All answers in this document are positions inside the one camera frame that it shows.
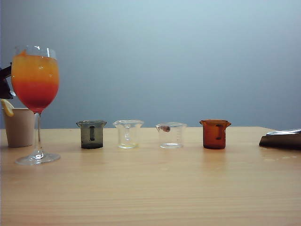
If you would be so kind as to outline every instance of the glass base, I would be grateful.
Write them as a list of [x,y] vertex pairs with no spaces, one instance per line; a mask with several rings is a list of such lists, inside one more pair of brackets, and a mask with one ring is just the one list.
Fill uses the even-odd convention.
[[123,149],[129,149],[129,148],[134,148],[137,146],[138,146],[138,144],[120,144],[118,147],[123,148]]
[[44,153],[43,158],[36,159],[34,158],[34,155],[28,155],[26,157],[19,158],[15,161],[15,163],[20,165],[37,165],[49,161],[55,161],[60,159],[61,156],[59,154],[53,154],[53,153]]
[[162,148],[179,148],[179,147],[183,147],[183,145],[179,144],[179,143],[163,143],[163,144],[160,144],[160,147],[162,147]]

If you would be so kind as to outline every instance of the gray beaker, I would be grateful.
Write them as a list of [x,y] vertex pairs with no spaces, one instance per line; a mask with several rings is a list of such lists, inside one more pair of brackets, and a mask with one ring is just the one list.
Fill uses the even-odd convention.
[[107,122],[102,120],[79,121],[81,147],[85,149],[103,147],[103,127]]
[[140,120],[118,120],[113,123],[118,129],[118,147],[134,148],[139,143],[139,129],[144,124]]

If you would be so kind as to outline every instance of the lemon slice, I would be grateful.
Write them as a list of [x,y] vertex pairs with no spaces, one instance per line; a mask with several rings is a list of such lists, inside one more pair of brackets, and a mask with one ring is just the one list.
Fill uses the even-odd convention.
[[8,100],[1,99],[1,104],[4,108],[4,112],[6,113],[7,116],[9,116],[9,117],[14,116],[14,112],[13,112],[14,106],[12,106],[12,104]]

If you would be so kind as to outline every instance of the glass stem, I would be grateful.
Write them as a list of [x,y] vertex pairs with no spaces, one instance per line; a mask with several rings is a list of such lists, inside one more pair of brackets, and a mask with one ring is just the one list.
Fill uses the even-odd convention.
[[41,113],[34,114],[34,133],[35,133],[35,142],[34,142],[34,151],[32,153],[32,158],[34,159],[41,159],[44,157],[44,152],[41,143],[41,136],[40,136],[40,119]]

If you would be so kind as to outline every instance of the dark object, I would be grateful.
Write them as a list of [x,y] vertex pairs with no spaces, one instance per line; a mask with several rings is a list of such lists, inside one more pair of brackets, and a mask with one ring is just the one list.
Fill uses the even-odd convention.
[[103,127],[106,121],[79,121],[81,147],[85,149],[103,147]]
[[4,69],[0,68],[0,98],[2,99],[12,99],[13,96],[10,93],[10,88],[6,78],[11,75],[11,66]]
[[164,132],[169,132],[170,131],[170,127],[169,126],[161,126],[160,127]]
[[269,132],[259,142],[260,146],[301,149],[301,129]]
[[201,120],[203,125],[203,146],[210,149],[223,149],[226,146],[226,128],[231,125],[227,120]]

